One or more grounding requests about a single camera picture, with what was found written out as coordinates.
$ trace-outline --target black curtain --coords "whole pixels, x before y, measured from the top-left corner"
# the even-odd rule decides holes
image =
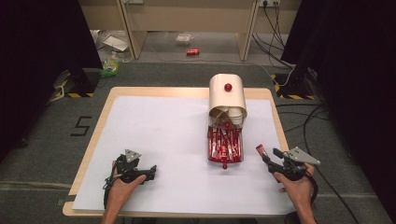
[[[77,0],[0,3],[0,160],[26,137],[62,71],[101,68]]]
[[[284,58],[300,63],[304,51],[313,49],[305,64],[317,70],[340,134],[396,222],[396,4],[320,1],[332,2],[333,9],[324,13],[332,19],[319,35],[312,35],[323,13],[313,2],[302,1]],[[312,39],[321,41],[320,47],[309,46]]]

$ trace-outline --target green object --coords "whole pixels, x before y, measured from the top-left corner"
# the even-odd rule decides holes
[[[102,77],[114,77],[119,72],[120,61],[116,59],[107,59],[103,64],[103,70],[100,72]]]

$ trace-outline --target red ball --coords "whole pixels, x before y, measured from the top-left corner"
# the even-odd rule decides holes
[[[233,89],[233,86],[230,83],[225,84],[224,90],[231,91],[232,89]]]

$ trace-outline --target power outlet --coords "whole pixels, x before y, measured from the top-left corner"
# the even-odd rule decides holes
[[[280,5],[280,0],[260,0],[259,6],[264,7],[264,1],[267,1],[267,7],[279,7]]]

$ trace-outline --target human hand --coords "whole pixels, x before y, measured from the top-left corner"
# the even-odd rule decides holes
[[[305,164],[306,171],[313,175],[315,168],[310,164]],[[311,181],[303,176],[303,178],[291,181],[281,173],[274,173],[274,177],[279,180],[285,188],[280,189],[280,192],[287,192],[293,206],[296,208],[302,223],[316,223],[311,208],[311,194],[313,186]]]
[[[124,183],[120,179],[116,179],[114,181],[113,186],[111,187],[110,192],[107,196],[106,211],[103,213],[102,216],[102,224],[115,223],[117,215],[119,214],[121,208],[131,197],[134,189],[136,189],[137,186],[143,183],[145,179],[145,175],[140,175],[131,183]]]

